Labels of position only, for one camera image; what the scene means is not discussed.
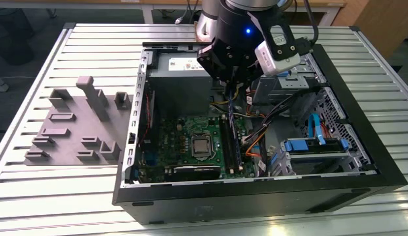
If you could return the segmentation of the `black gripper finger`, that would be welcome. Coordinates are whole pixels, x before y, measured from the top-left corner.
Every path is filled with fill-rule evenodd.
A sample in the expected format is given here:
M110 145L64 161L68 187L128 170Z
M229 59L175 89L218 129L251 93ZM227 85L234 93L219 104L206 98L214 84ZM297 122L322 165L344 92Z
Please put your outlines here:
M239 95L239 88L249 85L258 78L258 63L241 62L234 65L234 98Z
M233 97L235 88L231 83L231 67L227 67L221 62L213 44L209 44L198 50L197 61L210 77L222 83L226 97Z

